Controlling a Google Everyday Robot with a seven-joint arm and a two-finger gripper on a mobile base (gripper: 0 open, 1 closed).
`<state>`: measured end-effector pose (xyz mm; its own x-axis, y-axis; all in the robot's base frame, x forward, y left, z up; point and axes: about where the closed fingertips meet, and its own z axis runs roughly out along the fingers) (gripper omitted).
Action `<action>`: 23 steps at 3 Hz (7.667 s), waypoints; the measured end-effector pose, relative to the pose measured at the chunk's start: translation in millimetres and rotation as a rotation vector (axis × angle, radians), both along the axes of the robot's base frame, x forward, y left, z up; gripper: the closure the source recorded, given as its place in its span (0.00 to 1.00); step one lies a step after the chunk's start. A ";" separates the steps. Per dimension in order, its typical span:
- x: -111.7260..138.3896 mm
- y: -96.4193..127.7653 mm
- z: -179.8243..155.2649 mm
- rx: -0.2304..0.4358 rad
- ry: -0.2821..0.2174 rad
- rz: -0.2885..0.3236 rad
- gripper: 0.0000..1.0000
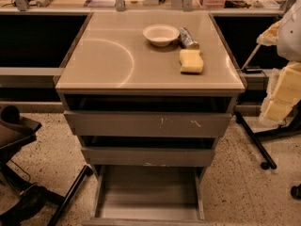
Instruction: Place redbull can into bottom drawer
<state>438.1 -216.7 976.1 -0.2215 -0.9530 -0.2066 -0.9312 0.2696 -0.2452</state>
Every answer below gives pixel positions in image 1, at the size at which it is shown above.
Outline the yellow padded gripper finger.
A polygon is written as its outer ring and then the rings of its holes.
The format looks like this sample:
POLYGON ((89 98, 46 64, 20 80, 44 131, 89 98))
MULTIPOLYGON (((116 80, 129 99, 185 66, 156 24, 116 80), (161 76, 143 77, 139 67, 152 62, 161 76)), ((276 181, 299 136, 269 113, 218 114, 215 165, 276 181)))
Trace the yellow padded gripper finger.
POLYGON ((277 34, 280 21, 275 22, 269 26, 263 33, 257 37, 257 44, 264 46, 277 45, 277 34))
POLYGON ((301 100, 301 63, 290 61, 283 69, 273 69, 259 120, 264 125, 283 124, 301 100))

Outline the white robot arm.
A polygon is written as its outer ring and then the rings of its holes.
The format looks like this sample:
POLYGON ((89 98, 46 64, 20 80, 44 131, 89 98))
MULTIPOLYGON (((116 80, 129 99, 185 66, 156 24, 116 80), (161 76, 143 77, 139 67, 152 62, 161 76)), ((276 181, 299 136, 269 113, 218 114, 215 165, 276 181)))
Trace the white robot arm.
POLYGON ((281 70, 272 70, 260 114, 262 124, 282 124, 301 101, 301 0, 296 0, 280 21, 260 34, 257 44, 275 45, 277 54, 288 60, 281 70))

